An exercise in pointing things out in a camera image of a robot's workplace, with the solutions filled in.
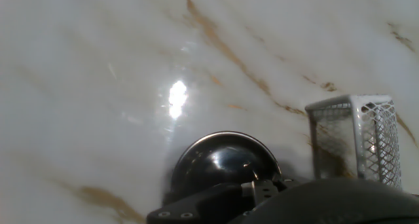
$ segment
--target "white marble countertop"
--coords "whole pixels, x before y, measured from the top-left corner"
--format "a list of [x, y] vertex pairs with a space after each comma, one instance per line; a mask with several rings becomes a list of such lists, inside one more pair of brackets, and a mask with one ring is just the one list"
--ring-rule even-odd
[[0, 222], [141, 223], [220, 130], [312, 179], [304, 106], [342, 94], [394, 99], [419, 193], [418, 43], [417, 0], [0, 0]]

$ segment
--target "white mesh basket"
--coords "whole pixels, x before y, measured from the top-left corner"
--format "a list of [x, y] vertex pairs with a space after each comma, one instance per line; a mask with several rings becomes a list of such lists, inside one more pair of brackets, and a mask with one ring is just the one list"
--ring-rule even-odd
[[306, 110], [317, 178], [358, 177], [401, 189], [397, 119], [389, 96], [340, 96]]

